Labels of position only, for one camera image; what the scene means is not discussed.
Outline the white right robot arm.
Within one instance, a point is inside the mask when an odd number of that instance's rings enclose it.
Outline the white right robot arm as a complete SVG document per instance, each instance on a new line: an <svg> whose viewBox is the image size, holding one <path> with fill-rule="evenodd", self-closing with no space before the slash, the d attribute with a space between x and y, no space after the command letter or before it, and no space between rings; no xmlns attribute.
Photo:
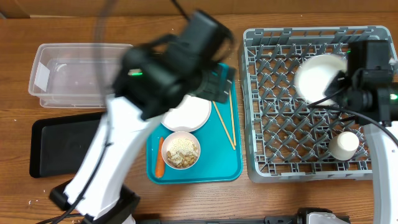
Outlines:
<svg viewBox="0 0 398 224"><path fill-rule="evenodd" d="M355 116L373 167L374 223L397 223L397 55L387 40L351 42L345 57L306 59L295 76L309 108Z"/></svg>

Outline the pink bowl with food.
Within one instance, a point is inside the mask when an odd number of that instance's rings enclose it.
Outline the pink bowl with food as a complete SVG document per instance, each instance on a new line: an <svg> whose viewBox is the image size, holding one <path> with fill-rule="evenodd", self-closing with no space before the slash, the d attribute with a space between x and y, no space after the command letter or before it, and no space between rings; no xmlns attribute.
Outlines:
<svg viewBox="0 0 398 224"><path fill-rule="evenodd" d="M161 148L164 162L176 170L185 170L195 165L200 157L198 139L191 133L179 131L168 135Z"/></svg>

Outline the large white plate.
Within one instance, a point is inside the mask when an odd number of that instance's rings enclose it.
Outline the large white plate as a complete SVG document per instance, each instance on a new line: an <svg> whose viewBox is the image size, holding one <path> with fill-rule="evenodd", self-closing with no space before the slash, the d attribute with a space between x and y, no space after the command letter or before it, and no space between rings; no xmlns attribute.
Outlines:
<svg viewBox="0 0 398 224"><path fill-rule="evenodd" d="M182 102L170 109L161 124L171 131L193 132L201 128L210 117L211 102L195 96L185 95Z"/></svg>

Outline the white bowl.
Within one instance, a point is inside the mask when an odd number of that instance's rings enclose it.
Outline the white bowl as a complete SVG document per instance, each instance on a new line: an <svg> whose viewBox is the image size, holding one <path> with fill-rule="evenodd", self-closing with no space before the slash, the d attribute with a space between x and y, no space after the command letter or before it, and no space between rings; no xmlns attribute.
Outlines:
<svg viewBox="0 0 398 224"><path fill-rule="evenodd" d="M326 88L338 72L347 70L347 60L335 54L323 54L304 61L294 75L295 90L306 103L324 99Z"/></svg>

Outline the wooden chopstick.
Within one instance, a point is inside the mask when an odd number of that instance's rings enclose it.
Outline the wooden chopstick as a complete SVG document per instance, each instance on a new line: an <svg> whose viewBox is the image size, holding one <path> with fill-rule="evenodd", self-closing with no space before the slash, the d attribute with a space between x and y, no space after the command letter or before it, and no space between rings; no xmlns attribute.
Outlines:
<svg viewBox="0 0 398 224"><path fill-rule="evenodd" d="M234 148L234 150L236 150L236 133L235 133L235 125L234 125L234 113L233 113L233 102L232 102L231 90L229 90L229 106L230 106L231 125L232 125L232 132L233 132L233 148Z"/></svg>
<svg viewBox="0 0 398 224"><path fill-rule="evenodd" d="M227 138L228 138L228 140L229 140L229 142L230 142L230 144L231 144L231 147L232 147L233 150L235 151L235 150L236 150L236 146L234 145L234 143L233 143L233 141L232 141L232 139L231 139L231 136L229 135L228 129L227 129L227 127L226 127L226 125L225 125L225 123L224 123L224 121L223 121L222 115L221 115L221 113L220 113L220 111L219 111L219 109L218 109L218 107L217 107L217 104L216 104L215 101L212 101L212 103L213 103L213 106L215 107L216 113L217 113L217 115L218 115L218 117L219 117L219 119L220 119L220 122L221 122L221 124L222 124L222 126L223 126L223 129L224 129L224 131L225 131L225 133L226 133L226 135L227 135Z"/></svg>

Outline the pale green cup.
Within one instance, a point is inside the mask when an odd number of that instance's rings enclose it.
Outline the pale green cup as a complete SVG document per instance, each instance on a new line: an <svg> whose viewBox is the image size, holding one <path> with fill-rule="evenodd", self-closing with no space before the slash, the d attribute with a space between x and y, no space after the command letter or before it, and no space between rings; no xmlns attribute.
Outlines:
<svg viewBox="0 0 398 224"><path fill-rule="evenodd" d="M352 132L345 131L335 136L328 145L329 153L338 160L351 159L359 147L359 138Z"/></svg>

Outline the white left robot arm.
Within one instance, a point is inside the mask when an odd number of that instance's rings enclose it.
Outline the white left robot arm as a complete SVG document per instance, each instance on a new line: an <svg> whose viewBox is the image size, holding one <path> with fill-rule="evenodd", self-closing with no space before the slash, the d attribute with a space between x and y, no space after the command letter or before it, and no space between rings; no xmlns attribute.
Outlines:
<svg viewBox="0 0 398 224"><path fill-rule="evenodd" d="M56 186L50 200L62 210L50 223L82 217L84 223L132 223L139 197L124 186L141 147L164 114L187 95L224 103L235 70L216 53L233 33L201 10L186 17L179 35L166 34L123 54L113 83L94 67L106 108L85 158L71 180Z"/></svg>

